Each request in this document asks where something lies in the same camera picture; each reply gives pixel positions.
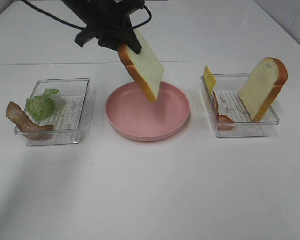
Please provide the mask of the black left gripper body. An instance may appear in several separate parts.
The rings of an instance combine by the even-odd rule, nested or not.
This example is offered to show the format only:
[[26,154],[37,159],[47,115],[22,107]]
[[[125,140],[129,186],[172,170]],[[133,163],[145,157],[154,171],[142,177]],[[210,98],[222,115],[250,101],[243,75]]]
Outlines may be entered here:
[[76,36],[75,43],[83,47],[93,38],[103,35],[112,35],[120,40],[122,26],[133,28],[130,15],[145,8],[144,0],[75,0],[73,12],[86,24],[86,28]]

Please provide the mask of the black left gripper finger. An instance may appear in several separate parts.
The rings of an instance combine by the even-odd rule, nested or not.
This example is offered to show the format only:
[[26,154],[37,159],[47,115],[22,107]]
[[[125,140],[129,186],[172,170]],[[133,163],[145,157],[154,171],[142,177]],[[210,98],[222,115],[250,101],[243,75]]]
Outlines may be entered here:
[[121,44],[119,45],[119,52],[123,52],[130,48],[135,54],[140,54],[142,51],[142,45],[140,44],[134,29],[131,26],[122,26],[119,30],[119,39]]
[[122,42],[114,37],[113,35],[103,35],[98,38],[98,45],[107,48],[110,50],[113,50],[115,52],[118,51],[119,46],[122,44]]

